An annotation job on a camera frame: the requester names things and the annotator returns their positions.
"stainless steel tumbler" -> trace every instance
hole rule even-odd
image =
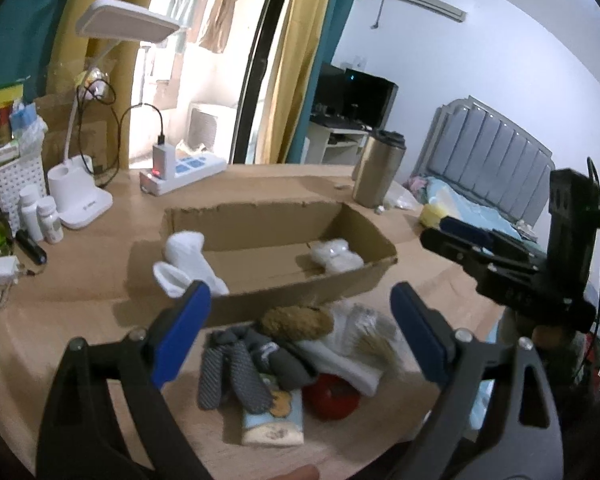
[[[369,208],[382,205],[405,150],[401,134],[384,130],[371,132],[353,171],[353,200]]]

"power strip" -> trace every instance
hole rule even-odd
[[[224,158],[205,152],[196,156],[188,156],[176,160],[176,171],[173,178],[163,180],[152,173],[152,170],[140,172],[140,186],[155,196],[188,186],[203,178],[226,170]]]

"desk lamp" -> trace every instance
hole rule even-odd
[[[120,0],[96,0],[75,24],[75,33],[86,38],[109,40],[105,49],[92,61],[80,85],[82,88],[97,64],[122,41],[160,43],[180,29],[175,20],[144,7]],[[58,214],[69,229],[81,229],[113,204],[111,193],[96,186],[91,157],[69,158],[69,142],[78,110],[77,97],[69,116],[64,161],[47,173],[49,193],[56,200]]]

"finger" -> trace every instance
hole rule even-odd
[[[276,476],[271,480],[320,480],[320,472],[315,465],[305,465],[287,475]]]

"black cable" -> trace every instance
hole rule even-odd
[[[591,159],[590,156],[587,157],[587,168],[589,170],[589,179],[594,181],[596,184],[598,184],[598,192],[599,192],[599,197],[600,197],[600,178],[598,177],[598,171],[596,170],[596,166],[593,163],[593,160]],[[593,345],[596,341],[596,337],[598,336],[599,326],[600,326],[600,290],[598,291],[598,312],[596,314],[596,327],[593,332],[593,337],[591,338],[591,343],[589,343],[589,347],[587,348],[587,351],[585,352],[584,356],[582,357],[582,362],[580,363],[580,366],[577,368],[576,373],[573,375],[573,379],[571,380],[572,383],[578,377],[578,374],[582,370],[584,363],[587,361],[587,357],[589,357],[589,354],[591,353],[591,349],[593,348]]]
[[[96,82],[103,82],[106,85],[107,89],[111,92],[111,95],[112,95],[110,100],[105,100],[103,98],[103,96],[97,95],[96,92],[94,92],[91,89],[91,86]],[[91,99],[86,98],[87,92],[91,95],[91,97],[92,97]],[[114,170],[114,173],[111,175],[111,177],[109,177],[106,182],[99,184],[98,187],[100,187],[100,188],[107,187],[111,183],[111,181],[116,177],[118,172],[120,171],[120,147],[122,145],[122,123],[125,120],[125,116],[128,113],[130,113],[131,110],[133,110],[134,108],[140,108],[142,106],[149,106],[149,107],[153,108],[156,112],[158,112],[158,116],[160,117],[160,135],[158,135],[158,144],[164,144],[164,121],[162,119],[162,113],[160,112],[160,110],[150,103],[138,103],[138,104],[132,105],[129,108],[127,108],[124,111],[124,113],[122,114],[122,117],[119,118],[118,114],[116,113],[115,109],[113,108],[113,105],[116,103],[118,96],[116,94],[115,88],[113,88],[111,83],[109,83],[108,81],[98,78],[98,79],[92,81],[88,87],[84,87],[84,86],[76,87],[75,98],[77,100],[77,115],[78,115],[78,150],[80,152],[80,157],[82,158],[82,163],[84,164],[84,167],[94,177],[101,176],[110,170]],[[113,115],[113,118],[116,121],[116,129],[117,129],[116,137],[118,138],[118,149],[116,150],[116,160],[114,161],[114,163],[111,166],[109,166],[108,168],[105,168],[104,170],[101,170],[99,172],[90,170],[90,168],[87,165],[87,161],[84,158],[84,152],[82,151],[82,120],[84,118],[84,112],[85,112],[87,106],[92,101],[97,101],[100,104],[103,104],[103,105],[109,107],[109,109],[111,110],[111,113]]]

